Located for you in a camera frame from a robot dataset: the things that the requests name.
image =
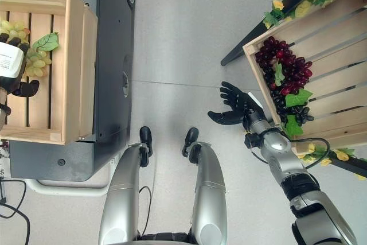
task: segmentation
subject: yellow leaf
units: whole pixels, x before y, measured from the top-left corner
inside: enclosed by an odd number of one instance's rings
[[[358,180],[366,180],[367,179],[366,177],[364,177],[362,175],[359,175],[359,174],[357,174],[357,177],[358,177]]]
[[[324,158],[321,162],[320,162],[320,164],[322,165],[322,166],[327,166],[328,164],[330,164],[331,163],[331,160],[329,159],[329,158]]]
[[[304,17],[311,7],[311,2],[309,1],[303,1],[301,4],[299,4],[296,8],[295,15],[296,17]]]
[[[269,22],[264,22],[265,26],[266,26],[266,29],[269,29],[270,28],[270,23]]]
[[[349,160],[348,154],[346,154],[346,153],[344,153],[340,150],[337,150],[337,149],[334,149],[333,152],[335,152],[335,154],[337,155],[339,160],[341,160],[341,161],[348,161]]]
[[[279,10],[283,10],[284,8],[283,2],[280,0],[273,0],[273,6],[274,8],[278,8]]]
[[[309,143],[309,153],[315,152],[316,146],[314,143]]]

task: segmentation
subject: screw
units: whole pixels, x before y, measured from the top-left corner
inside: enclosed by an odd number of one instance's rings
[[[57,164],[59,165],[59,166],[64,166],[65,165],[65,160],[64,159],[59,159],[59,160],[57,160]]]

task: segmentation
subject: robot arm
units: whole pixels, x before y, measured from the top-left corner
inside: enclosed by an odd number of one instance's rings
[[[221,97],[227,100],[225,104],[232,107],[230,112],[242,113],[237,120],[231,118],[231,122],[242,122],[250,132],[245,143],[253,146],[249,140],[256,141],[255,146],[261,149],[272,175],[290,201],[291,210],[297,218],[292,231],[298,244],[356,245],[356,237],[347,222],[292,152],[289,139],[281,135],[279,129],[269,125],[263,110],[246,93],[231,84],[223,82],[222,85],[228,88],[225,91],[221,88],[221,92],[225,93]],[[208,115],[217,123],[228,124],[224,113],[210,111]]]

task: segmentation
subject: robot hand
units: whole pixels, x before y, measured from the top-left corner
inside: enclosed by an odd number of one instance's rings
[[[266,119],[263,109],[247,94],[242,92],[237,87],[225,81],[222,82],[220,88],[221,98],[224,99],[224,104],[230,106],[232,111],[223,113],[208,112],[208,116],[221,125],[236,125],[243,123],[244,127],[247,125],[247,115],[256,111],[259,117]]]
[[[8,39],[8,34],[0,34],[0,130],[5,124],[5,116],[11,113],[11,109],[5,105],[7,95],[12,93],[15,96],[31,97],[40,85],[37,80],[30,83],[21,81],[29,45],[20,44],[21,39],[18,37],[7,43]]]

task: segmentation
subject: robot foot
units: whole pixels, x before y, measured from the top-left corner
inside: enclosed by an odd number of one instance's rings
[[[193,142],[196,142],[198,137],[199,137],[199,129],[197,129],[196,127],[192,127],[191,129],[189,129],[188,133],[186,134],[184,147],[182,149],[182,155],[184,157],[188,156],[187,151],[188,147],[191,146]]]

